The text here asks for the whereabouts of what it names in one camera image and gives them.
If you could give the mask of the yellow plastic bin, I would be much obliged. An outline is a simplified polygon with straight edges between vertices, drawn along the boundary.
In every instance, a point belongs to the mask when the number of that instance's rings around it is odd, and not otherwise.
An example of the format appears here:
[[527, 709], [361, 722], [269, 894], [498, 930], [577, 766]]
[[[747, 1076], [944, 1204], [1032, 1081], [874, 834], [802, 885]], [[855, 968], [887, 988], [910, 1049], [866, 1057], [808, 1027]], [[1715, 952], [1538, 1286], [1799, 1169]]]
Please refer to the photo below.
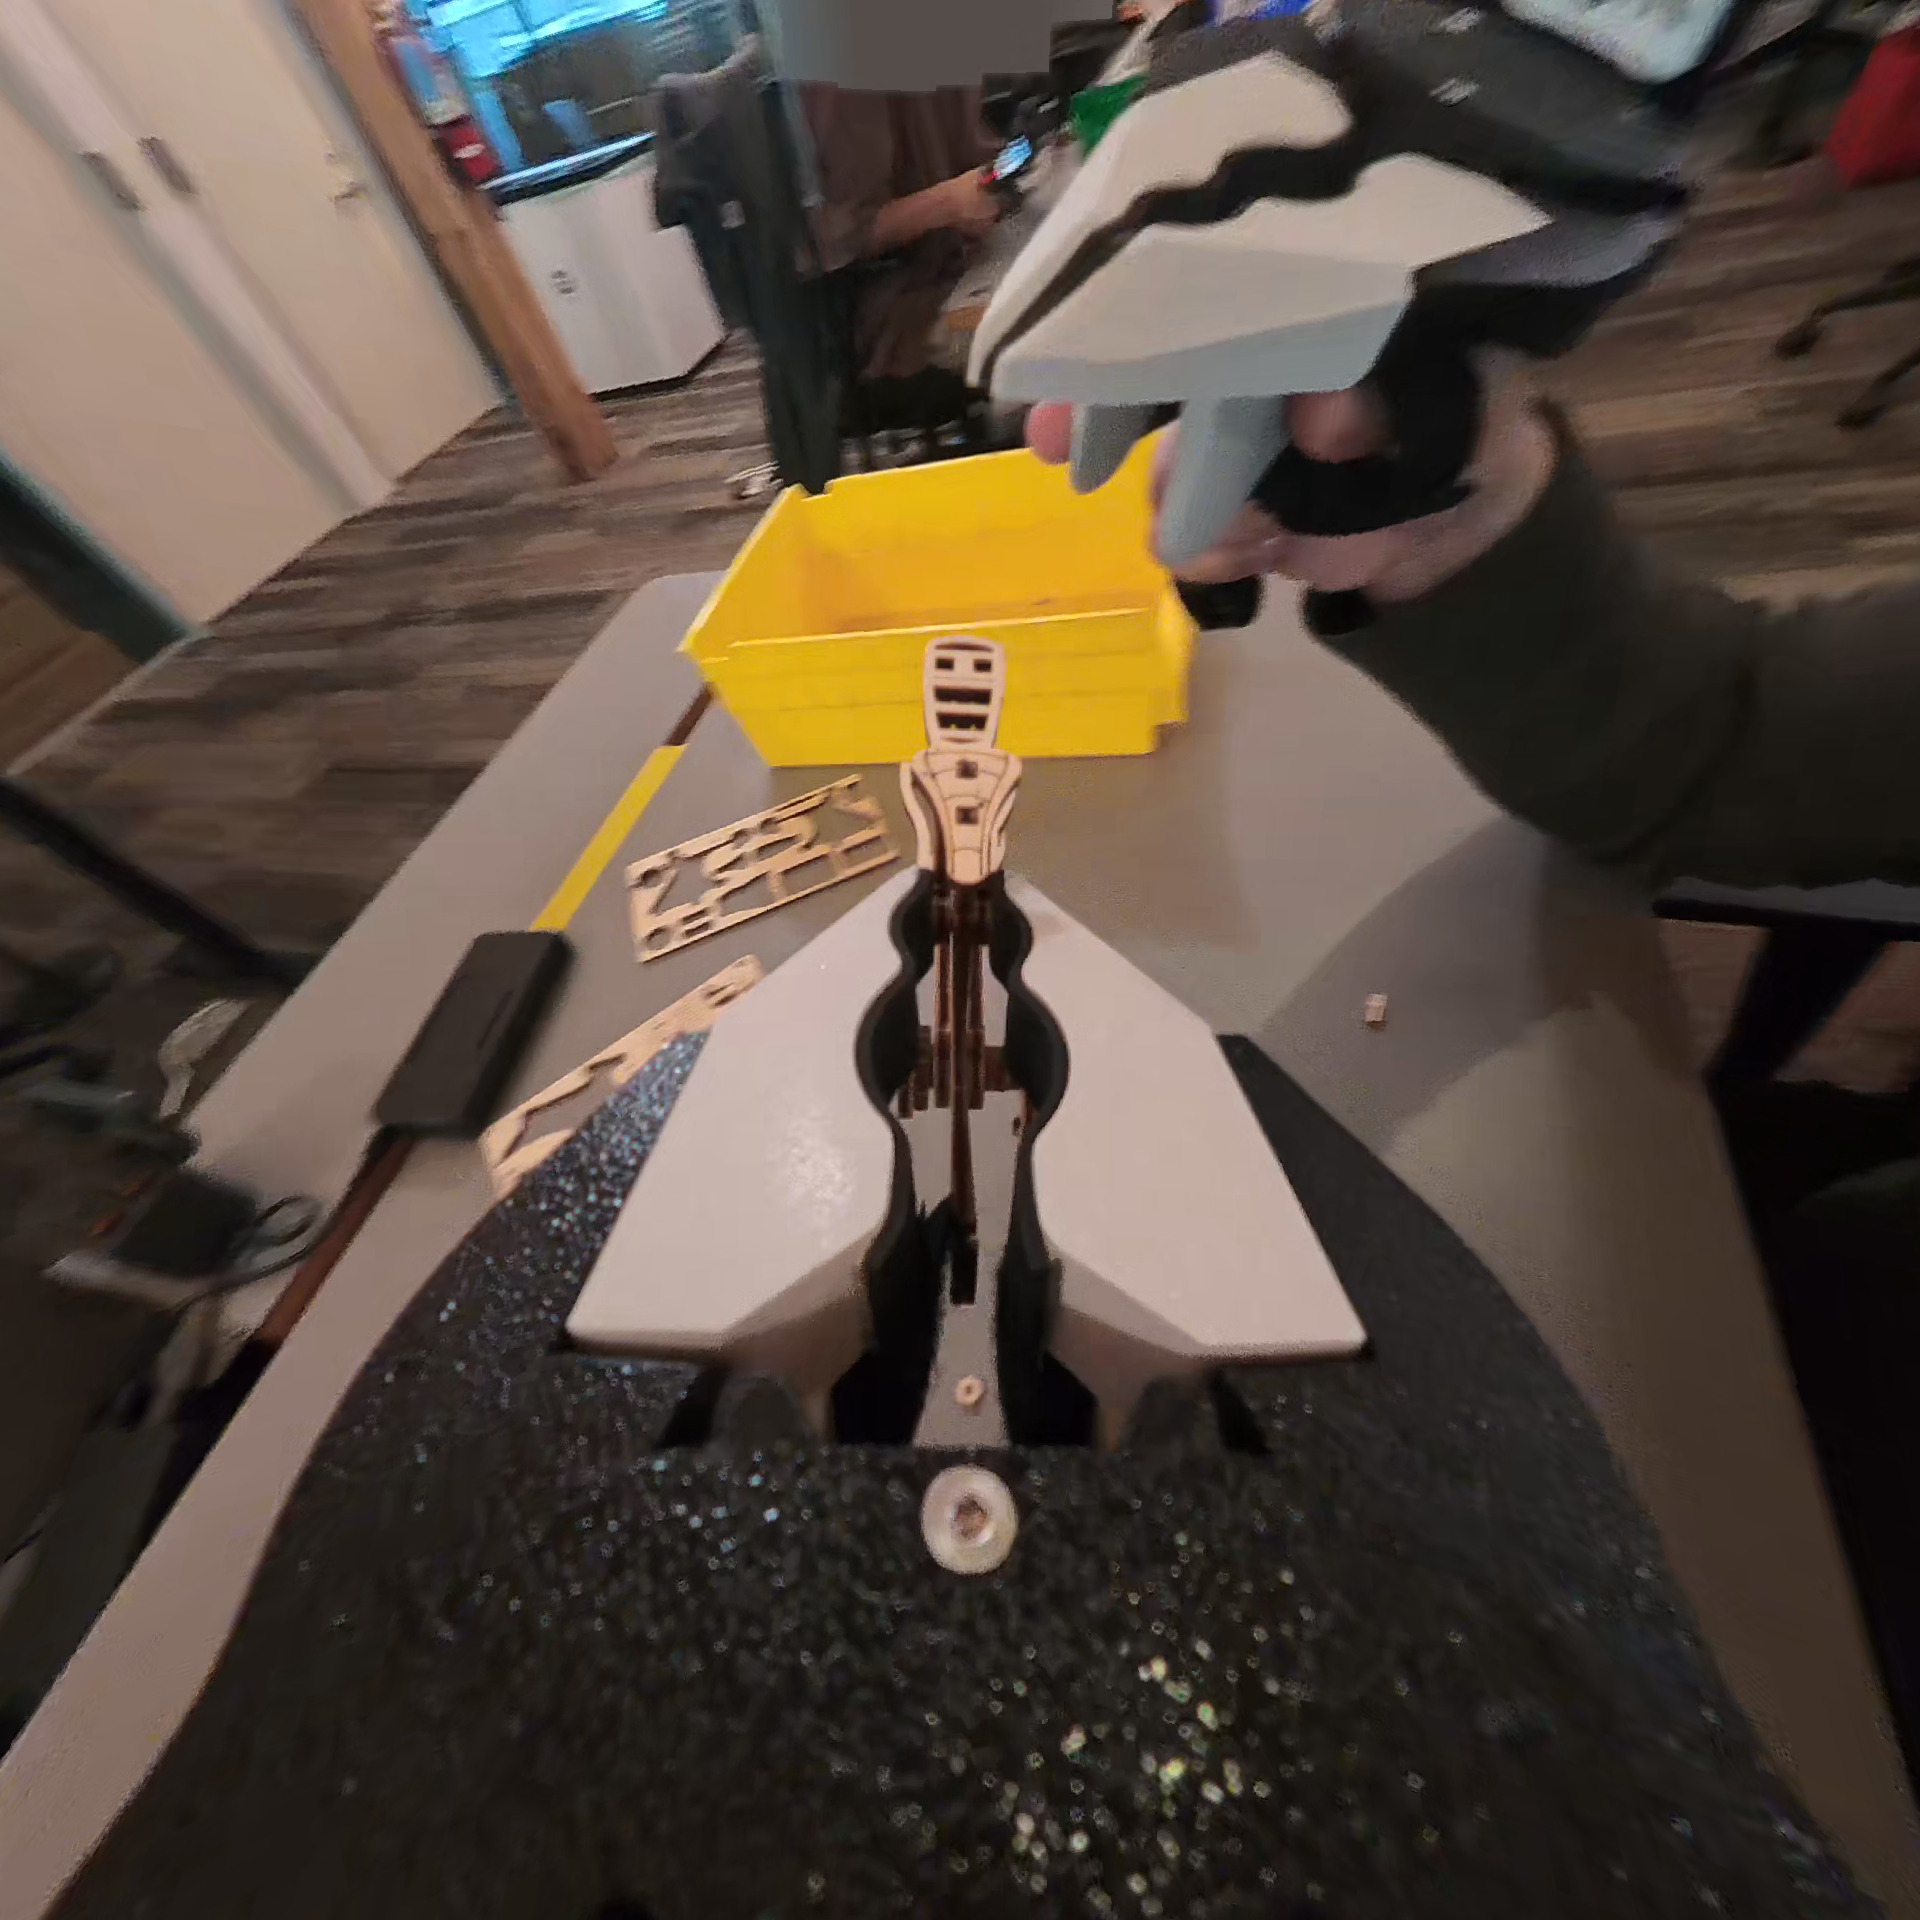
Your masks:
[[1089, 493], [1025, 449], [790, 486], [680, 652], [774, 769], [917, 752], [946, 637], [1000, 646], [1007, 752], [1151, 754], [1185, 721], [1195, 643], [1149, 552], [1153, 446]]

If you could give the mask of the person's right forearm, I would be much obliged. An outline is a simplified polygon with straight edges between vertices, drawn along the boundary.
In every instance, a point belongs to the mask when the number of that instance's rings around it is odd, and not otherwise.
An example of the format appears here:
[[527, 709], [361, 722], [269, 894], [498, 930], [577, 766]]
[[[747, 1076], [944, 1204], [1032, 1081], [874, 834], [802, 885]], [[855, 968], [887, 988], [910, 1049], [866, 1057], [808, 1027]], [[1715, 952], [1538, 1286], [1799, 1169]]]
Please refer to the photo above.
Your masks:
[[1302, 622], [1477, 789], [1662, 889], [1917, 881], [1913, 580], [1771, 608], [1663, 564], [1545, 404], [1551, 478], [1424, 597], [1306, 592]]

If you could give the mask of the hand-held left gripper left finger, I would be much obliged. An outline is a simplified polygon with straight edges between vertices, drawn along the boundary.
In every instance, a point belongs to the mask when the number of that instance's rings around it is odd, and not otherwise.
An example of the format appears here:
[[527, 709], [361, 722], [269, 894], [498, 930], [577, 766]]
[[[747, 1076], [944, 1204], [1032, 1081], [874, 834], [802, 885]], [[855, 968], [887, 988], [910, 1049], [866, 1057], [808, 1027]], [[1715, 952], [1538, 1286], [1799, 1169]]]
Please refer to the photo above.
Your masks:
[[899, 873], [726, 1008], [566, 1316], [587, 1354], [778, 1380], [830, 1437], [920, 1421], [920, 881]]

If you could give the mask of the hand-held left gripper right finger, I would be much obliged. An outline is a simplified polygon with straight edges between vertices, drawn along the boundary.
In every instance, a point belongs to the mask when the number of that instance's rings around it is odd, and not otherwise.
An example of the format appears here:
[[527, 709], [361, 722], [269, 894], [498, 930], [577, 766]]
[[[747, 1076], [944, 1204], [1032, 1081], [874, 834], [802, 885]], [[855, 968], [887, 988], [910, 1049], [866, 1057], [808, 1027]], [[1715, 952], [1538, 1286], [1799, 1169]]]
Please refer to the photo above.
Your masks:
[[1114, 1449], [1151, 1386], [1350, 1361], [1366, 1333], [1210, 1027], [1014, 877], [1019, 984], [1063, 1033], [1030, 1173], [1058, 1270], [1042, 1352]]

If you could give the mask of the wooden door post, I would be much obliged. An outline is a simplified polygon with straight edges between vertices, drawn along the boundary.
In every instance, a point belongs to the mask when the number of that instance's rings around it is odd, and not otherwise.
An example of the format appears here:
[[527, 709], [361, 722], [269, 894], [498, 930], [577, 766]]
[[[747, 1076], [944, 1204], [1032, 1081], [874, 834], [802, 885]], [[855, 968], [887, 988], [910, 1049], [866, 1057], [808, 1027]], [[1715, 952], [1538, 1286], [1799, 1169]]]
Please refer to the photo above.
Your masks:
[[401, 75], [392, 10], [363, 2], [293, 2], [289, 12], [383, 168], [474, 338], [507, 380], [525, 421], [574, 482], [617, 464], [595, 401], [553, 330], [491, 200], [442, 153]]

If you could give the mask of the wooden model assembly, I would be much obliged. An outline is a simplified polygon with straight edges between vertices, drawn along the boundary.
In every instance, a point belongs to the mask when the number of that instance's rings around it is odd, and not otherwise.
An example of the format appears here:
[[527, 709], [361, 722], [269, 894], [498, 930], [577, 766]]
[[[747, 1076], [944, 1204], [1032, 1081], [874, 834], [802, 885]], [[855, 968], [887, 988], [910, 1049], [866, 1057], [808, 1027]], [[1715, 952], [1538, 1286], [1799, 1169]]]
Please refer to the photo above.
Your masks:
[[993, 640], [936, 637], [922, 657], [922, 746], [899, 763], [905, 818], [913, 830], [917, 888], [899, 930], [912, 974], [878, 1016], [879, 1104], [898, 1118], [946, 1114], [949, 1193], [922, 1241], [951, 1305], [974, 1305], [979, 1270], [974, 1122], [990, 1097], [1017, 1097], [1014, 1154], [1037, 1115], [1005, 1044], [986, 1033], [986, 974], [1003, 914], [1005, 834], [1021, 762], [998, 742], [1005, 659]]

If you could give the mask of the wooden sheet with gear parts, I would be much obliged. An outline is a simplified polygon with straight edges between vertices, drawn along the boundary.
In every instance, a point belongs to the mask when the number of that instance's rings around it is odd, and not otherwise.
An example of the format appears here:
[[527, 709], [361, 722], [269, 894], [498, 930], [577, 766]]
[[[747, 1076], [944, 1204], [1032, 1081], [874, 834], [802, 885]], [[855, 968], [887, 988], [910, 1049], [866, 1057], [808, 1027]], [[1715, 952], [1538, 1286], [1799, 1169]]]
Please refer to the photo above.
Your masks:
[[494, 1197], [511, 1193], [523, 1178], [557, 1154], [615, 1092], [672, 1044], [709, 1036], [721, 1012], [763, 978], [765, 968], [757, 956], [728, 962], [505, 1112], [478, 1144]]

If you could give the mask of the white cabinet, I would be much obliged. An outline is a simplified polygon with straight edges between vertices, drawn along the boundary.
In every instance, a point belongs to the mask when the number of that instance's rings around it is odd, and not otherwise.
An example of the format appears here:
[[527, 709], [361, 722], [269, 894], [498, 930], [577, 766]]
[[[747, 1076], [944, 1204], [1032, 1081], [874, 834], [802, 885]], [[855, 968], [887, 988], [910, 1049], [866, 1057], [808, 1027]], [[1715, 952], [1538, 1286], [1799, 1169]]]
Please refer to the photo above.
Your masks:
[[656, 218], [646, 136], [519, 169], [491, 200], [590, 396], [680, 382], [723, 342], [688, 232]]

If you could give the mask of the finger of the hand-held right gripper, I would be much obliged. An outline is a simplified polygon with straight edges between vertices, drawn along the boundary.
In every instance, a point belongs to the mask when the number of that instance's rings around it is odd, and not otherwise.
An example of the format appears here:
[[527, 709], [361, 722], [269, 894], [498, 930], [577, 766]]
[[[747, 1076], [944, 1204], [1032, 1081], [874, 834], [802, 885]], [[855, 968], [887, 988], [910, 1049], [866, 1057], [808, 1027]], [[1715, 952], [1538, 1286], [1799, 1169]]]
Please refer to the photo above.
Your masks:
[[1261, 200], [1325, 202], [1354, 169], [1352, 109], [1333, 82], [1282, 54], [1251, 54], [1145, 93], [998, 276], [970, 366], [995, 369], [1137, 234], [1208, 229]]
[[1145, 224], [1093, 268], [1110, 180], [1072, 180], [976, 328], [967, 376], [998, 401], [1089, 408], [1347, 389], [1417, 273], [1546, 226], [1535, 203], [1431, 158], [1365, 168], [1338, 200], [1259, 200], [1210, 224]]

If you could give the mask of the flat black case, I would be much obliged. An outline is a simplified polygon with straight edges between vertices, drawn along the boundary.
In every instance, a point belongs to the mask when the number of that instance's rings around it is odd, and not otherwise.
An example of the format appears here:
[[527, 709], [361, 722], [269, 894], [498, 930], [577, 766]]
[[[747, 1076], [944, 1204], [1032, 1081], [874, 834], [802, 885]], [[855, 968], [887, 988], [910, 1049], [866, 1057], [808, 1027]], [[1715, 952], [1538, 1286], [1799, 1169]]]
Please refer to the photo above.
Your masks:
[[378, 1090], [378, 1133], [473, 1141], [531, 1042], [570, 968], [553, 929], [478, 936], [449, 971]]

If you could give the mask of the mostly empty wooden sheet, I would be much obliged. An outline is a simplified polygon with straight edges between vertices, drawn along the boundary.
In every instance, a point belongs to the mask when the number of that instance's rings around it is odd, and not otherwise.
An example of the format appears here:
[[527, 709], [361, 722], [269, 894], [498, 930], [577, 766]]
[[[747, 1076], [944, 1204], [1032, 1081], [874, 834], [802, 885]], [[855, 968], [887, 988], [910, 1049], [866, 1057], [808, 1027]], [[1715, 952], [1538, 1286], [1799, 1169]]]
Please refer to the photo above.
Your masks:
[[898, 849], [861, 774], [841, 774], [625, 868], [631, 942], [650, 964], [893, 866]]

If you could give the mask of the white double doors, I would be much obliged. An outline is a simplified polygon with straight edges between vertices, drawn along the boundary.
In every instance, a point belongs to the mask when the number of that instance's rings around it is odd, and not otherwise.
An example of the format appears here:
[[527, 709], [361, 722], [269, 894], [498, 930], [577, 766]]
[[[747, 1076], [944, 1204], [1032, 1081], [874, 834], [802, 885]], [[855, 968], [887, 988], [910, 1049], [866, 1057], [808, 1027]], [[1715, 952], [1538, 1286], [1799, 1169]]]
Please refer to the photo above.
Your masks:
[[498, 403], [286, 4], [2, 4], [3, 466], [181, 629]]

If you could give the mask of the person's right hand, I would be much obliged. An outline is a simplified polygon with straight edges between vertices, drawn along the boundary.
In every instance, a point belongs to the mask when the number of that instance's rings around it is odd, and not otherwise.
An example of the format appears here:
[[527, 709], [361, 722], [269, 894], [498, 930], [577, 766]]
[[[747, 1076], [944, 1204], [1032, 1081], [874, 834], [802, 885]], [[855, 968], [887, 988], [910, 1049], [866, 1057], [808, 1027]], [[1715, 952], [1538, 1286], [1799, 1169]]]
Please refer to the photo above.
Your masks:
[[[1510, 352], [1479, 354], [1480, 421], [1466, 464], [1466, 497], [1446, 512], [1383, 530], [1301, 536], [1256, 506], [1238, 510], [1226, 536], [1170, 571], [1187, 586], [1278, 577], [1314, 592], [1359, 592], [1375, 606], [1424, 597], [1510, 536], [1551, 481], [1555, 429], [1545, 389]], [[1319, 464], [1344, 464], [1385, 449], [1387, 413], [1375, 387], [1306, 394], [1287, 403], [1291, 444]], [[1023, 421], [1023, 444], [1045, 464], [1066, 464], [1072, 410], [1045, 403]]]

